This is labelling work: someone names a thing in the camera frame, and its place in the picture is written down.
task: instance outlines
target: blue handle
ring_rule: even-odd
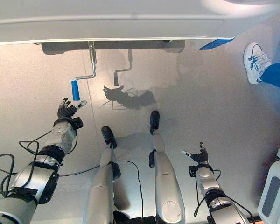
[[[73,94],[73,100],[80,100],[78,82],[76,80],[71,81],[71,91]]]

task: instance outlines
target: white sneaker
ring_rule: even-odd
[[[262,52],[258,43],[250,43],[244,51],[244,66],[249,83],[261,83],[262,73],[272,64],[272,61]]]

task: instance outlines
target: blue jeans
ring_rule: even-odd
[[[265,83],[280,87],[280,63],[267,67],[260,78]]]

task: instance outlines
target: metal rod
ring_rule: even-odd
[[[95,47],[94,47],[93,41],[88,41],[88,48],[89,48],[90,62],[92,64],[92,75],[91,76],[78,76],[78,77],[75,77],[73,80],[94,78],[97,74],[97,70],[95,67],[95,64],[97,63],[97,56],[95,54]]]

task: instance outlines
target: blue tape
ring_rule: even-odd
[[[78,82],[76,80],[71,81],[71,92],[73,94],[73,100],[80,100]]]
[[[233,41],[235,37],[233,37],[232,39],[226,40],[226,39],[216,39],[206,45],[204,45],[203,47],[201,47],[199,50],[209,50],[215,47],[218,47],[222,44],[226,44],[230,41]]]

